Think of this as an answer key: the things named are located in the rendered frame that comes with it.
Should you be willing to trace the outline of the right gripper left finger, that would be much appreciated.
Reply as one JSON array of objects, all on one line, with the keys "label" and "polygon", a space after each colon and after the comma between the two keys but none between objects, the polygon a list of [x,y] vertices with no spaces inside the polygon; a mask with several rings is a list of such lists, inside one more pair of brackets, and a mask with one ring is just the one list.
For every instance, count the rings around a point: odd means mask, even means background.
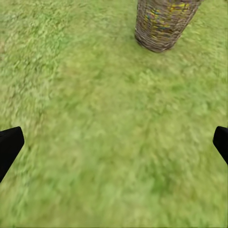
[{"label": "right gripper left finger", "polygon": [[0,183],[24,145],[21,127],[0,132]]}]

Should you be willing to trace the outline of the wicker basket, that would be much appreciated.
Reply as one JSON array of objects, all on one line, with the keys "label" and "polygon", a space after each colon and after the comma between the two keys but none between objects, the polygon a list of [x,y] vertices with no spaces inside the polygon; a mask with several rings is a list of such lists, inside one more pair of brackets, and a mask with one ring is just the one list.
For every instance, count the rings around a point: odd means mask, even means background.
[{"label": "wicker basket", "polygon": [[204,0],[137,0],[135,39],[154,52],[174,48]]}]

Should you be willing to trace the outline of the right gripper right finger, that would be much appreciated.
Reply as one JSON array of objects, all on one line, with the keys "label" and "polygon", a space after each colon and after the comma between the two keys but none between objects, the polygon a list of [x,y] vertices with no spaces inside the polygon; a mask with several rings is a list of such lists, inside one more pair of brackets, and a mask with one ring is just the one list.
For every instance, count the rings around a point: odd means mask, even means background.
[{"label": "right gripper right finger", "polygon": [[213,143],[228,165],[228,128],[217,126]]}]

